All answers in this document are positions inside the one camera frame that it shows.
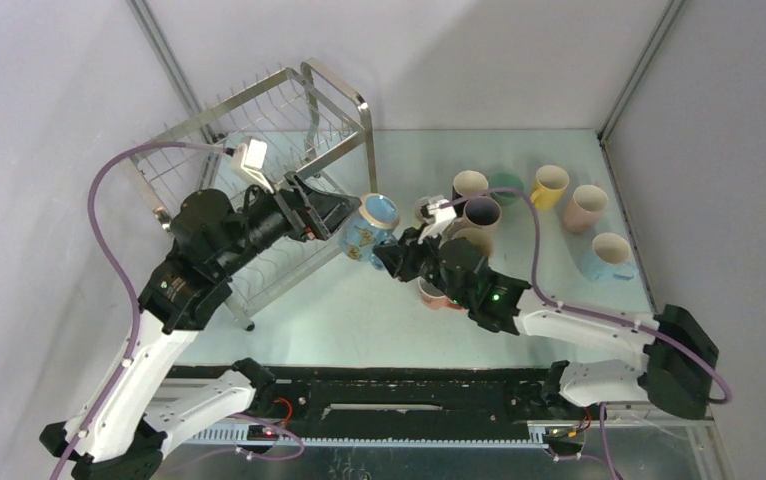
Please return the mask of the yellow-green mug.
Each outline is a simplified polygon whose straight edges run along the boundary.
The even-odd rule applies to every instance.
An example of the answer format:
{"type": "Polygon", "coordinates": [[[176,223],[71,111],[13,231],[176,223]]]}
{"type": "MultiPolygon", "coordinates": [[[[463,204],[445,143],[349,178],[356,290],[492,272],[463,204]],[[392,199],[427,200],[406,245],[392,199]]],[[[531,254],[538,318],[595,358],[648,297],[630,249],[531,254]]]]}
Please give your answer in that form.
{"type": "Polygon", "coordinates": [[[412,208],[412,226],[416,229],[420,228],[424,224],[425,215],[424,210],[429,203],[428,197],[421,197],[416,200],[412,208]]]}

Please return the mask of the blue-rimmed cup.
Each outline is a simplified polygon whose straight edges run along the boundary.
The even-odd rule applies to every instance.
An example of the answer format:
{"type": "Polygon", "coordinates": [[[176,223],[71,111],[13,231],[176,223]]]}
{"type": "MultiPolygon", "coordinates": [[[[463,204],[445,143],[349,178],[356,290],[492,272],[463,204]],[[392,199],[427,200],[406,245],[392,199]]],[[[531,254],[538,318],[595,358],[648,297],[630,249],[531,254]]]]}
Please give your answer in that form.
{"type": "Polygon", "coordinates": [[[369,263],[383,270],[382,261],[374,253],[381,243],[394,240],[394,231],[400,223],[396,204],[379,193],[369,193],[341,230],[339,247],[351,260],[369,263]]]}

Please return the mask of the orange-red cup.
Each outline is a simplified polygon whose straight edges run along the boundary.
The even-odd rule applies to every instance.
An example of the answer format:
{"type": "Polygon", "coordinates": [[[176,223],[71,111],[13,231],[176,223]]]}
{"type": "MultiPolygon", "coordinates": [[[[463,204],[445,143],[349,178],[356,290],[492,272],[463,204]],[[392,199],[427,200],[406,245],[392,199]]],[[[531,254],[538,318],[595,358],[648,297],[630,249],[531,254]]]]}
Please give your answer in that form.
{"type": "Polygon", "coordinates": [[[441,290],[423,278],[418,279],[418,292],[422,303],[431,310],[464,311],[461,305],[449,299],[441,290]]]}

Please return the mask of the cream decorated mug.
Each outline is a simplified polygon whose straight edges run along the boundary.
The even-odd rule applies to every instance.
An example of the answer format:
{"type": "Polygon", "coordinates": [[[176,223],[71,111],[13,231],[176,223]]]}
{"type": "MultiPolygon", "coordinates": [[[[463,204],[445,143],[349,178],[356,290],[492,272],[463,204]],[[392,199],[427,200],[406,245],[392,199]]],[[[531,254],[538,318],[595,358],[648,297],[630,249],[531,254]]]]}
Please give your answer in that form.
{"type": "Polygon", "coordinates": [[[474,246],[481,254],[487,259],[491,258],[495,251],[495,244],[493,237],[483,229],[479,228],[463,228],[454,233],[451,240],[465,239],[472,246],[474,246]]]}

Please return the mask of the large pink mug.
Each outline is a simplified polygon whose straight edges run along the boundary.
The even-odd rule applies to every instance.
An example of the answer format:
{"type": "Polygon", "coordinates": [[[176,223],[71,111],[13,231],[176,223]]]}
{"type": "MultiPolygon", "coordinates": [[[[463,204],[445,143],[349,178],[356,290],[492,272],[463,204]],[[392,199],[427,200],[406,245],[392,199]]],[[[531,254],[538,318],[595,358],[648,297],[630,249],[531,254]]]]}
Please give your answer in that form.
{"type": "Polygon", "coordinates": [[[464,203],[460,225],[494,234],[500,225],[502,207],[491,197],[478,196],[464,203]]]}

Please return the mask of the black mug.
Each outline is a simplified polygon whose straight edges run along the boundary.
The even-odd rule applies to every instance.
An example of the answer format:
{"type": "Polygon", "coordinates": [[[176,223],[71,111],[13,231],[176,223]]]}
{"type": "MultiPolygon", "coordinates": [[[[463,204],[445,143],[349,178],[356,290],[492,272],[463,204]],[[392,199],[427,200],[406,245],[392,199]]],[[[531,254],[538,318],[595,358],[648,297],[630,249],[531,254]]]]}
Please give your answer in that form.
{"type": "Polygon", "coordinates": [[[475,170],[463,170],[458,172],[452,180],[452,198],[454,200],[484,192],[489,188],[487,177],[475,170]]]}

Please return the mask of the mint green mug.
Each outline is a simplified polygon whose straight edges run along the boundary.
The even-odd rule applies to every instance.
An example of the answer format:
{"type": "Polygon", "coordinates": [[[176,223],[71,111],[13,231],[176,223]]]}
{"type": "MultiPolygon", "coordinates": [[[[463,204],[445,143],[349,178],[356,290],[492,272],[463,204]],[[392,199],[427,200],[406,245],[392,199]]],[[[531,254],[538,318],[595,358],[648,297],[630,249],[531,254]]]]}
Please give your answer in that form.
{"type": "Polygon", "coordinates": [[[524,189],[521,179],[514,174],[498,172],[488,177],[490,196],[501,206],[508,207],[517,203],[521,197],[518,191],[524,189]]]}

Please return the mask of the yellow mug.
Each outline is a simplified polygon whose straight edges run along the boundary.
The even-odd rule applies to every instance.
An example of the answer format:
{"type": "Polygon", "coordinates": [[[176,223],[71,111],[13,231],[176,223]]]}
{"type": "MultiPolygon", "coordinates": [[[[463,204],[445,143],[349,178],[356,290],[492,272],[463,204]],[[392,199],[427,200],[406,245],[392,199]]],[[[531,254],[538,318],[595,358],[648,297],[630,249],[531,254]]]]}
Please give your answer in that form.
{"type": "Polygon", "coordinates": [[[562,167],[541,166],[535,174],[530,200],[539,210],[551,210],[560,202],[569,183],[570,176],[562,167]]]}

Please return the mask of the pink faceted mug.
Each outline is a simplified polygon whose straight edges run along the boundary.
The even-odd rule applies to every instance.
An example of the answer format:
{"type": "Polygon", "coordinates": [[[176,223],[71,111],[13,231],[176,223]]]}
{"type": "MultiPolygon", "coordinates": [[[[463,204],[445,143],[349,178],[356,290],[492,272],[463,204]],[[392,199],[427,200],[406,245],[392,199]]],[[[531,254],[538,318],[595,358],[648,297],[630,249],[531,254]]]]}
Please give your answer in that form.
{"type": "Polygon", "coordinates": [[[599,185],[578,186],[562,216],[565,230],[583,233],[596,225],[609,206],[609,196],[599,185]]]}

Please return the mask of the light blue mug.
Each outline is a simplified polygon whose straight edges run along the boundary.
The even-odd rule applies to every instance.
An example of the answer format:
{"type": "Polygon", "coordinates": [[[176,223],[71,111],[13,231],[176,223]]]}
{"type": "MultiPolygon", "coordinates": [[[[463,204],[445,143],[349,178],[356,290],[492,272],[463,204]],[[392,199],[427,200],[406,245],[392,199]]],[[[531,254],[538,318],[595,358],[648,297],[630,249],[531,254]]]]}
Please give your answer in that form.
{"type": "Polygon", "coordinates": [[[592,282],[630,281],[638,270],[630,243],[612,232],[594,236],[581,260],[583,276],[592,282]]]}

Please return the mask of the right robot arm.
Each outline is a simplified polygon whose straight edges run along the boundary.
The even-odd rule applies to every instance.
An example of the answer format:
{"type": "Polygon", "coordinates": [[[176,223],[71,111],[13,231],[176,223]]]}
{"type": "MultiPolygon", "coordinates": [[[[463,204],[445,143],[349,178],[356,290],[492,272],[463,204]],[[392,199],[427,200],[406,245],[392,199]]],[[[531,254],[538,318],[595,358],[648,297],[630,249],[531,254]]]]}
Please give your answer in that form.
{"type": "Polygon", "coordinates": [[[594,363],[554,362],[540,392],[544,411],[565,418],[578,407],[647,402],[675,417],[699,420],[716,403],[719,349],[685,308],[659,313],[568,305],[534,283],[491,269],[466,240],[422,239],[408,229],[373,254],[388,274],[425,280],[493,333],[563,341],[606,353],[594,363]]]}

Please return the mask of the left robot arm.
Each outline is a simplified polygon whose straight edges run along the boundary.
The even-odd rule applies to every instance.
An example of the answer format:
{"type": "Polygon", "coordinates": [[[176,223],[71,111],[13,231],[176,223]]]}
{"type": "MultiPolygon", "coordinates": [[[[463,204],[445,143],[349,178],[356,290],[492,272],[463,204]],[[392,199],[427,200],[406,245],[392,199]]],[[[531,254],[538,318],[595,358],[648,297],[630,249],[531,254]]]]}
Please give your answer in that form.
{"type": "Polygon", "coordinates": [[[355,196],[307,185],[250,186],[240,208],[218,189],[190,194],[170,222],[172,248],[141,291],[118,361],[91,402],[46,426],[41,443],[75,479],[148,479],[181,443],[214,422],[275,403],[275,378],[255,360],[234,362],[214,383],[159,409],[149,404],[178,357],[230,297],[233,276],[277,241],[327,240],[359,209],[355,196]]]}

